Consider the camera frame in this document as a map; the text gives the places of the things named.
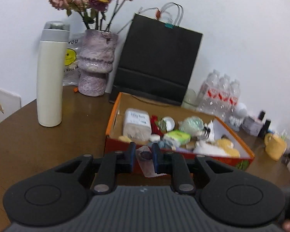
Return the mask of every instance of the gray bottle cap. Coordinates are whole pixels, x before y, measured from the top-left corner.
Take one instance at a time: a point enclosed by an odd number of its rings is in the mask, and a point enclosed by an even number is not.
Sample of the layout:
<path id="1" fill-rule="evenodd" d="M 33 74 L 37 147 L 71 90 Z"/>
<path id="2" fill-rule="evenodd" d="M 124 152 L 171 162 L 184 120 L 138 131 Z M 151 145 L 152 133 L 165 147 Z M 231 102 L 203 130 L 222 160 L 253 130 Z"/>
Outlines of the gray bottle cap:
<path id="1" fill-rule="evenodd" d="M 70 25 L 62 21 L 49 21 L 42 31 L 41 41 L 68 42 Z"/>

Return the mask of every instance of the container with white label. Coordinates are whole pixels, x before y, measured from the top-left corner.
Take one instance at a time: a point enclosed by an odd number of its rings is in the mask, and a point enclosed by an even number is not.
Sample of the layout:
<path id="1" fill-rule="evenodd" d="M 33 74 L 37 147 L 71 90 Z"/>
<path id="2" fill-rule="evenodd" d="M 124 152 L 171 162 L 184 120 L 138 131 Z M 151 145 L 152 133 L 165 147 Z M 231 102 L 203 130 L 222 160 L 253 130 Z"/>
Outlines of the container with white label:
<path id="1" fill-rule="evenodd" d="M 147 112 L 129 108 L 125 112 L 123 136 L 147 141 L 152 133 L 150 118 Z"/>

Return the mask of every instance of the yellow smiley face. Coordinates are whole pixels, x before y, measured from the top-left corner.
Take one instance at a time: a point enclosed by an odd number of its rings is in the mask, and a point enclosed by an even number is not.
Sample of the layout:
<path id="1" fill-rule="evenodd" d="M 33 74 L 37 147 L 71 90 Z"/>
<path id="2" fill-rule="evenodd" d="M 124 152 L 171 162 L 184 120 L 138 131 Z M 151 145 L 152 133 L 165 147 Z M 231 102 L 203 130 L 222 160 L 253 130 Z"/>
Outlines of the yellow smiley face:
<path id="1" fill-rule="evenodd" d="M 76 60 L 76 52 L 73 49 L 67 49 L 65 66 L 69 66 Z"/>

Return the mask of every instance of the pack of water bottles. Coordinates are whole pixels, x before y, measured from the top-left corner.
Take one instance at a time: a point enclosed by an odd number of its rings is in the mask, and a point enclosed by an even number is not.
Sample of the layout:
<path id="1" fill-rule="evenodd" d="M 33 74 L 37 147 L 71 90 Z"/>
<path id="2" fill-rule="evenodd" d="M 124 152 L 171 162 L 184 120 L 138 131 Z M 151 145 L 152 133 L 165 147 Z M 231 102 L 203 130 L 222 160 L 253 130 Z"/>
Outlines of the pack of water bottles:
<path id="1" fill-rule="evenodd" d="M 230 82 L 230 77 L 214 69 L 208 74 L 197 96 L 197 110 L 212 114 L 224 120 L 234 109 L 240 97 L 240 82 L 236 79 Z"/>

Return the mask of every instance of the white thermos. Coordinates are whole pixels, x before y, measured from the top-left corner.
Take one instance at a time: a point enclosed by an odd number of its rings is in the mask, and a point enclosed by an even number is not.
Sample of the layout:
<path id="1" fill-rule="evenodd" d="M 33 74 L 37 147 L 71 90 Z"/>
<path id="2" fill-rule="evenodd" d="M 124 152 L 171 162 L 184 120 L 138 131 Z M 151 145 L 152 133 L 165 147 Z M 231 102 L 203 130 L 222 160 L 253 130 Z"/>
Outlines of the white thermos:
<path id="1" fill-rule="evenodd" d="M 39 123 L 46 127 L 62 121 L 62 80 L 70 26 L 50 21 L 42 31 L 36 82 Z"/>

